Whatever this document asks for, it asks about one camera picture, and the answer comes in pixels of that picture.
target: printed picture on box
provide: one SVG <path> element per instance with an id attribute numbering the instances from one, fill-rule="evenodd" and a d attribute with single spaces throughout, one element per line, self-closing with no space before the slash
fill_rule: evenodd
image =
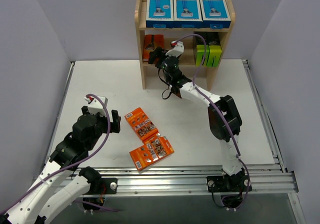
<path id="1" fill-rule="evenodd" d="M 198 4 L 196 0 L 177 0 L 176 17 L 182 19 L 198 19 Z"/>
<path id="2" fill-rule="evenodd" d="M 170 0 L 150 0 L 149 18 L 171 18 Z"/>
<path id="3" fill-rule="evenodd" d="M 223 0 L 203 0 L 206 18 L 228 18 Z"/>

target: gray floor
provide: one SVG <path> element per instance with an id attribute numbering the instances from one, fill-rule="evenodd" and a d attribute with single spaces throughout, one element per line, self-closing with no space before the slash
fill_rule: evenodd
<path id="1" fill-rule="evenodd" d="M 106 207 L 120 210 L 90 215 L 73 204 L 52 224 L 86 223 L 217 223 L 295 224 L 287 194 L 250 195 L 237 212 L 215 206 L 208 196 L 108 197 Z"/>

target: green box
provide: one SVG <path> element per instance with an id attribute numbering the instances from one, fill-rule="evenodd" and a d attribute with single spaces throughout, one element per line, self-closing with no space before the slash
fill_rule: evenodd
<path id="1" fill-rule="evenodd" d="M 219 65 L 220 57 L 222 54 L 219 35 L 217 32 L 208 32 L 206 37 L 210 50 L 206 66 L 216 68 Z"/>
<path id="2" fill-rule="evenodd" d="M 207 33 L 206 32 L 194 32 L 194 34 L 198 34 L 200 36 L 202 36 L 205 40 L 206 43 L 208 43 L 207 41 Z M 198 67 L 201 64 L 202 58 L 204 56 L 204 52 L 205 52 L 205 45 L 203 43 L 203 41 L 201 40 L 200 37 L 198 36 L 194 36 L 193 37 L 193 55 L 194 55 L 194 62 L 195 65 Z M 209 45 L 206 45 L 206 55 L 205 55 L 205 60 L 203 65 L 207 66 L 207 61 L 209 58 Z"/>

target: white table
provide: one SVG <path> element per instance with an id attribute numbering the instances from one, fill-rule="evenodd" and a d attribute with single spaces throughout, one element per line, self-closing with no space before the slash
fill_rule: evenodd
<path id="1" fill-rule="evenodd" d="M 196 83 L 204 83 L 199 77 Z M 170 141 L 174 154 L 153 167 L 214 166 L 222 164 L 218 140 L 209 128 L 208 111 L 194 103 L 172 95 L 161 99 L 167 87 L 157 76 L 148 78 L 147 89 L 141 87 L 138 60 L 77 61 L 74 66 L 65 102 L 58 122 L 51 153 L 82 114 L 87 103 L 84 96 L 93 93 L 108 98 L 107 109 L 118 110 L 119 134 L 111 133 L 103 149 L 80 167 L 134 167 L 129 152 L 142 142 L 133 132 L 124 115 L 141 107 L 159 132 Z M 258 109 L 240 59 L 222 60 L 211 90 L 214 94 L 234 98 L 242 118 L 239 148 L 248 165 L 274 164 Z M 104 135 L 95 145 L 100 145 Z"/>

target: wall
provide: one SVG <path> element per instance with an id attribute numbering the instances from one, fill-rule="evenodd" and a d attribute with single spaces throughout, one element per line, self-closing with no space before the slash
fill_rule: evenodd
<path id="1" fill-rule="evenodd" d="M 281 0 L 232 0 L 236 24 L 224 58 L 251 57 Z M 38 0 L 73 60 L 138 59 L 136 0 Z"/>
<path id="2" fill-rule="evenodd" d="M 0 211 L 38 176 L 70 62 L 37 0 L 0 0 Z"/>
<path id="3" fill-rule="evenodd" d="M 282 0 L 250 68 L 308 223 L 319 223 L 320 0 Z"/>

